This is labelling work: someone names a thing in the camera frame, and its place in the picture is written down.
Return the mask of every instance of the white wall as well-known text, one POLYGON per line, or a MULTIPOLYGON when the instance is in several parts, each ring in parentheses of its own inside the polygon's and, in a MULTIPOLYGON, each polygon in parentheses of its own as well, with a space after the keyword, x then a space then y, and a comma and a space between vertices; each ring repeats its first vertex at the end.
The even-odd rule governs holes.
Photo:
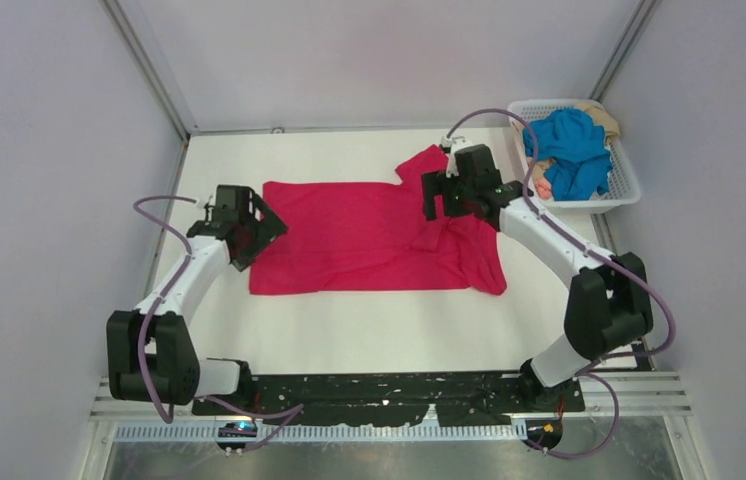
POLYGON ((0 1, 0 479, 67 478, 178 139, 97 1, 0 1))
POLYGON ((677 368, 723 478, 746 479, 746 0, 664 2, 606 105, 644 196, 609 217, 673 306, 677 368))
MULTIPOLYGON (((587 96, 638 0, 123 0, 201 131, 451 125, 587 96)), ((481 122, 504 124, 494 116, 481 122)))

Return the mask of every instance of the blue towel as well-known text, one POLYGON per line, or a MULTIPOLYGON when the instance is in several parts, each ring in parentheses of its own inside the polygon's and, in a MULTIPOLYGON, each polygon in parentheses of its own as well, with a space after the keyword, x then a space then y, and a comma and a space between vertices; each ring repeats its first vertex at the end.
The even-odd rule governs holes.
MULTIPOLYGON (((531 123, 538 137, 538 160, 550 157, 555 165, 544 174, 553 185, 555 200, 588 200, 594 192, 609 191, 611 153, 603 146, 606 130, 576 108, 564 108, 531 123)), ((532 156, 532 137, 523 131, 526 155, 532 156)))

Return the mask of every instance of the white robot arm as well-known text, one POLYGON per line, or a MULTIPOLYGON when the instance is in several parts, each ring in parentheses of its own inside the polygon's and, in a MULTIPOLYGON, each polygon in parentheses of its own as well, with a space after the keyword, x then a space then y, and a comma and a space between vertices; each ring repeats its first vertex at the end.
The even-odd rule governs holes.
POLYGON ((564 334, 521 367, 520 389, 527 400, 564 384, 606 353, 652 330, 648 294, 615 275, 594 254, 646 281, 637 256, 616 256, 567 228, 540 203, 530 205, 522 183, 502 182, 487 146, 459 137, 442 148, 450 158, 447 169, 422 176, 426 218, 436 218, 435 197, 441 196, 444 215, 472 214, 484 220, 528 248, 570 291, 564 334))
POLYGON ((187 232, 190 254, 184 253, 158 286, 131 311, 116 311, 108 319, 108 376, 111 394, 122 400, 150 401, 138 365, 138 332, 152 313, 147 338, 155 352, 147 353, 153 385, 163 403, 186 405, 194 397, 230 394, 238 390, 245 362, 197 358, 188 326, 214 280, 229 264, 243 271, 287 227, 249 187, 220 185, 214 206, 187 232), (166 294, 179 267, 187 268, 166 294), (157 299, 163 298, 154 312, 157 299))

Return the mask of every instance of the laundry basket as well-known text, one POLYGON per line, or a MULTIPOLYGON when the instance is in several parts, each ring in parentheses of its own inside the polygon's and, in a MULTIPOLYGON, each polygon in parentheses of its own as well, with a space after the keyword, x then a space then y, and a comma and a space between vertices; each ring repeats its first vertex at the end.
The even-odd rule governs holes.
MULTIPOLYGON (((577 100, 575 98, 557 98, 547 100, 524 100, 519 102, 512 102, 508 106, 510 112, 516 113, 523 117, 527 122, 534 122, 535 120, 542 120, 547 118, 552 112, 560 108, 573 107, 579 102, 588 102, 594 105, 600 105, 598 102, 592 100, 577 100)), ((522 126, 514 119, 510 119, 511 124, 518 129, 522 126)), ((520 171, 521 178, 526 175, 526 170, 529 166, 529 160, 523 152, 523 138, 520 135, 515 135, 515 143, 517 144, 517 155, 519 162, 515 165, 515 169, 520 171)), ((564 212, 577 212, 577 213, 589 213, 589 214, 600 214, 611 210, 614 207, 620 205, 629 205, 635 203, 641 199, 641 188, 638 186, 638 179, 635 178, 635 172, 632 170, 632 165, 629 164, 629 159, 626 157, 626 153, 623 151, 623 145, 621 145, 620 139, 616 138, 609 144, 609 150, 611 150, 611 162, 613 169, 609 174, 609 191, 604 195, 597 195, 596 193, 589 200, 571 201, 571 202, 556 202, 554 200, 541 200, 545 207, 553 213, 564 213, 564 212)), ((535 185, 532 179, 529 179, 529 187, 534 191, 535 185)))

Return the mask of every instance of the pink cloth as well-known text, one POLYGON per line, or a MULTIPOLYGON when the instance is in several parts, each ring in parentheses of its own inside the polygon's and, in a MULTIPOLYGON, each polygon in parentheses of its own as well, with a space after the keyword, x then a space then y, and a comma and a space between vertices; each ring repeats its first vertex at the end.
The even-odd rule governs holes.
POLYGON ((506 289, 497 232, 472 216, 423 216, 420 174, 446 168, 429 147, 397 167, 389 183, 267 182, 264 200, 288 233, 258 256, 249 291, 506 289))

